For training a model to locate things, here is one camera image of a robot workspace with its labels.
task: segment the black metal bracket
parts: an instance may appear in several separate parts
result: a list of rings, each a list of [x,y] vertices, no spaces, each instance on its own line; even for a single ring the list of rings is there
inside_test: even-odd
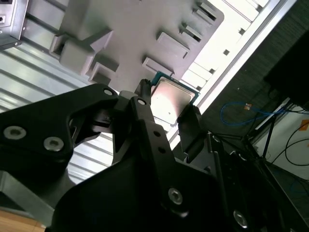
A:
[[[95,84],[0,114],[0,169],[56,178],[74,147],[99,135],[91,128],[97,111],[113,109],[117,101],[115,91]]]

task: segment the black cable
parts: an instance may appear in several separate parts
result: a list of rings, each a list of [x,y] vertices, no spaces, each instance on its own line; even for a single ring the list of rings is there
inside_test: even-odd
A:
[[[306,140],[309,140],[309,139],[302,139],[302,140],[299,140],[299,141],[297,141],[297,142],[294,142],[294,143],[292,143],[292,144],[290,144],[289,146],[287,146],[282,152],[280,152],[280,154],[278,154],[277,155],[277,157],[271,162],[272,164],[276,161],[276,159],[278,159],[289,147],[291,147],[291,146],[293,146],[293,145],[295,145],[295,144],[297,144],[297,143],[300,143],[300,142],[302,142],[302,141],[306,141]]]
[[[288,162],[291,163],[291,164],[293,164],[293,165],[295,165],[295,166],[309,166],[309,163],[307,163],[307,164],[297,164],[297,163],[293,163],[292,161],[289,160],[288,155],[287,155],[287,153],[286,153],[287,147],[288,147],[289,142],[290,142],[291,138],[293,137],[293,135],[294,135],[296,132],[298,132],[299,129],[301,129],[302,127],[304,127],[305,125],[308,125],[308,124],[309,124],[309,122],[307,122],[307,123],[301,125],[299,128],[297,128],[297,130],[295,130],[295,131],[291,134],[290,138],[288,139],[288,142],[287,142],[286,145],[285,145],[284,155],[285,155],[286,159],[288,160]]]

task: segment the mounting hole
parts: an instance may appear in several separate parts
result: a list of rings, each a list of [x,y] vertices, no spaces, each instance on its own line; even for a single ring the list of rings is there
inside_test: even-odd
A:
[[[162,154],[166,153],[166,150],[164,148],[159,147],[158,148],[159,152],[161,152]]]
[[[154,131],[154,135],[155,135],[156,137],[160,137],[160,136],[161,136],[161,134],[160,134],[159,132],[157,132],[157,131]]]
[[[142,100],[142,99],[138,99],[137,102],[139,104],[141,104],[141,105],[145,105],[146,104],[146,102],[144,100]]]
[[[105,89],[104,90],[104,93],[111,96],[112,95],[112,92],[109,90],[109,89]]]

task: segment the bolt head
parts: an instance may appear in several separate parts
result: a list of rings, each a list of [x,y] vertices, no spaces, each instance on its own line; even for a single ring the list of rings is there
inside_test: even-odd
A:
[[[26,136],[27,132],[24,128],[19,126],[10,126],[4,129],[4,137],[12,140],[19,140]]]
[[[48,137],[44,140],[44,147],[48,151],[60,151],[64,146],[63,141],[58,137]]]
[[[104,90],[104,93],[111,96],[112,95],[112,92],[109,90],[109,89],[105,89]]]
[[[146,104],[146,102],[144,100],[142,100],[142,99],[138,99],[137,102],[139,104],[141,104],[141,105],[145,105]]]
[[[169,189],[169,199],[177,205],[180,205],[183,203],[183,196],[182,194],[179,192],[179,190],[175,189],[175,188],[170,188]]]

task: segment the cable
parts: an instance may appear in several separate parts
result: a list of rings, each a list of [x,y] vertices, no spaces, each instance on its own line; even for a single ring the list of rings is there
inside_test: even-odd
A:
[[[255,118],[252,118],[252,119],[249,119],[247,121],[243,121],[243,122],[237,122],[237,123],[230,123],[230,122],[226,122],[224,119],[223,119],[223,111],[226,107],[230,106],[230,105],[241,105],[241,106],[248,106],[247,103],[245,102],[240,102],[240,101],[233,101],[233,102],[230,102],[230,103],[227,103],[225,104],[224,106],[222,106],[221,110],[220,110],[220,120],[222,121],[222,123],[226,124],[226,125],[229,125],[229,126],[241,126],[241,125],[245,125],[245,124],[248,124],[250,122],[255,122],[256,120],[258,119],[262,119],[262,118],[265,118],[265,117],[268,117],[269,115],[276,115],[276,114],[284,114],[284,113],[297,113],[297,114],[304,114],[304,115],[309,115],[309,113],[304,113],[304,112],[301,112],[301,111],[291,111],[291,110],[285,110],[285,107],[283,107],[282,109],[280,109],[279,111],[277,112],[266,112],[266,111],[263,111],[263,110],[260,110],[258,108],[255,108],[253,106],[248,106],[250,107],[250,110],[254,111],[254,112],[257,112],[257,113],[260,113],[260,114],[263,114],[263,116],[259,116]]]
[[[291,138],[293,137],[293,135],[294,135],[296,132],[298,132],[299,129],[301,129],[302,127],[304,127],[304,126],[306,126],[306,125],[308,125],[308,124],[309,124],[309,122],[307,122],[307,123],[301,125],[299,128],[297,128],[297,129],[291,134],[290,138],[288,139],[288,142],[287,142],[286,145],[285,145],[284,155],[285,155],[286,159],[288,160],[288,162],[291,163],[291,164],[293,164],[293,165],[295,165],[295,166],[309,166],[309,164],[297,164],[297,163],[293,163],[292,161],[289,160],[288,155],[287,155],[287,153],[286,153],[286,149],[287,149],[287,147],[288,147],[288,145],[289,145],[289,142],[290,142]]]
[[[299,140],[297,142],[294,142],[294,143],[288,145],[282,152],[280,152],[280,154],[277,155],[277,157],[271,163],[273,164],[276,161],[276,159],[278,159],[289,147],[291,147],[291,146],[293,146],[293,145],[295,145],[297,143],[300,143],[302,141],[307,141],[307,140],[309,140],[309,139],[302,139],[302,140]]]

